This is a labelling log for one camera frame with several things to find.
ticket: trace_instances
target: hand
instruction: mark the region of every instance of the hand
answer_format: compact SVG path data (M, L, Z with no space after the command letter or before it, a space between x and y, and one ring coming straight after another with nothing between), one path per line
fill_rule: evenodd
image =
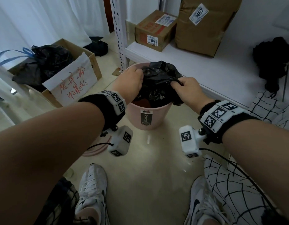
M208 98L203 93L199 83L193 77L181 77L179 81L184 86L181 86L176 81L171 82L171 86L178 93L181 100L195 113L200 114L200 111L205 105L214 102L214 99Z
M112 85L112 90L117 91L125 99L126 104L132 102L138 95L143 82L143 71L131 66L120 74Z

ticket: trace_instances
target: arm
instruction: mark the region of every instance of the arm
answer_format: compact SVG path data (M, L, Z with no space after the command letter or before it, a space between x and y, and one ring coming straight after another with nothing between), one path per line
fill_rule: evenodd
M196 113L213 99L194 78L172 82L178 95ZM246 120L229 128L222 138L239 165L274 200L289 219L289 131L258 120Z
M113 90L128 104L139 93L142 77L142 70L131 68L116 79ZM79 102L0 132L1 223L33 224L57 181L104 124L98 107Z

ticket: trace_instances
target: brown cardboard box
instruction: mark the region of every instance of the brown cardboard box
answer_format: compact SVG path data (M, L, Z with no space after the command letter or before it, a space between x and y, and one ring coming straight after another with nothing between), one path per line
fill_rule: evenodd
M214 57L241 1L182 0L176 29L176 46Z
M176 24L176 16L155 10L136 25L135 40L142 45L161 52L175 37Z
M53 43L55 45L61 45L64 48L68 49L71 54L74 56L74 59L77 59L83 52L85 52L85 54L89 57L91 66L93 67L94 70L94 74L96 75L96 78L99 80L102 78L102 74L99 68L99 65L96 61L96 57L94 55L94 53L90 52L89 50L79 47L65 39L60 39L57 42ZM19 64L12 67L11 69L9 69L8 71L11 72L13 75L16 75L18 72L18 67ZM49 90L45 90L41 93L53 106L56 107L62 107L62 105L55 99L55 97L52 95L52 93Z

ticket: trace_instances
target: white shelf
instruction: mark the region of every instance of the white shelf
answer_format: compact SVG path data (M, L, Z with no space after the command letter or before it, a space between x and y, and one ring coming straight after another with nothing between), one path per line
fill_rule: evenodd
M160 60L171 63L182 75L197 79L209 96L249 107L257 93L265 90L252 48L224 37L215 57L209 58L176 48L174 40L162 52L134 42L126 48L126 57L138 63ZM283 89L284 81L280 80L279 94Z

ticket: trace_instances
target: shoe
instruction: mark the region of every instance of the shoe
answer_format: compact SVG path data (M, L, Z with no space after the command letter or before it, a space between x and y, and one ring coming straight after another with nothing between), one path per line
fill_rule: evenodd
M106 208L107 175L105 170L98 164L89 165L80 181L80 200L76 208L76 214L86 207L93 207L98 213L101 212L98 225L109 225Z
M190 209L184 225L197 225L202 218L212 218L220 224L230 223L221 213L204 176L195 179L190 192Z

